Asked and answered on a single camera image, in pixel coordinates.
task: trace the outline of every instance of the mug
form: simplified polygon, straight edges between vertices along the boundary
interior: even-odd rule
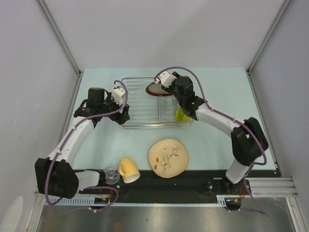
[[[129,157],[125,157],[120,161],[119,173],[126,184],[132,183],[140,177],[139,170]]]

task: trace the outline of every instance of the metal dish rack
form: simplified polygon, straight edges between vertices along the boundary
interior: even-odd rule
[[[155,97],[145,89],[154,77],[128,77],[122,79],[128,89],[129,115],[131,119],[122,126],[126,129],[189,127],[193,120],[176,121],[179,107],[174,96]]]

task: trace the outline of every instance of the white tabletop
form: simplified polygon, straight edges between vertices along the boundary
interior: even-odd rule
[[[88,89],[102,87],[112,90],[114,80],[125,77],[156,75],[161,68],[86,69],[77,95],[74,111],[87,98]],[[248,119],[260,117],[243,68],[191,68],[199,77],[207,100],[232,116]],[[193,77],[195,92],[201,96]],[[234,159],[231,139],[212,126],[195,121],[189,128],[123,129],[109,118],[103,118],[82,145],[74,169],[103,169],[123,157],[131,157],[140,170],[151,170],[148,151],[156,142],[172,138],[180,141],[189,153],[187,170],[228,169]],[[267,165],[255,169],[274,170],[270,150]]]

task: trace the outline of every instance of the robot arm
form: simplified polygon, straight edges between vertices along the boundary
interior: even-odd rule
[[[264,150],[268,149],[268,142],[257,119],[250,117],[244,120],[225,114],[234,119],[231,120],[217,113],[214,108],[210,109],[208,103],[207,106],[202,98],[195,95],[193,82],[189,77],[165,71],[156,78],[155,82],[161,83],[162,89],[166,92],[173,93],[187,116],[214,126],[231,138],[235,159],[225,175],[233,184],[238,183],[250,166],[262,155],[255,140],[237,121],[253,132]]]
[[[82,144],[102,119],[102,117],[97,117],[96,115],[118,110],[123,104],[124,97],[125,91],[117,86],[115,86],[112,93],[107,92],[103,88],[89,89],[88,99],[84,100],[81,106],[75,111],[72,125],[59,145],[46,159],[39,158],[35,163],[35,172],[40,193],[45,193],[47,173],[52,164],[52,160],[57,154],[59,155],[55,160],[49,178],[49,195],[70,199],[78,190],[98,184],[100,176],[98,172],[86,170],[76,173],[72,169],[72,165]],[[121,112],[109,115],[108,117],[116,121],[119,125],[122,125],[130,119],[128,111],[129,105],[126,105]]]

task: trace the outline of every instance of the white wall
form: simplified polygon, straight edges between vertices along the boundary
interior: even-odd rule
[[[35,0],[0,1],[0,222],[36,187],[34,163],[58,142],[76,75]]]
[[[46,0],[84,68],[248,67],[283,0]]]
[[[292,176],[309,216],[309,1],[292,2],[261,60],[253,83],[279,165]]]

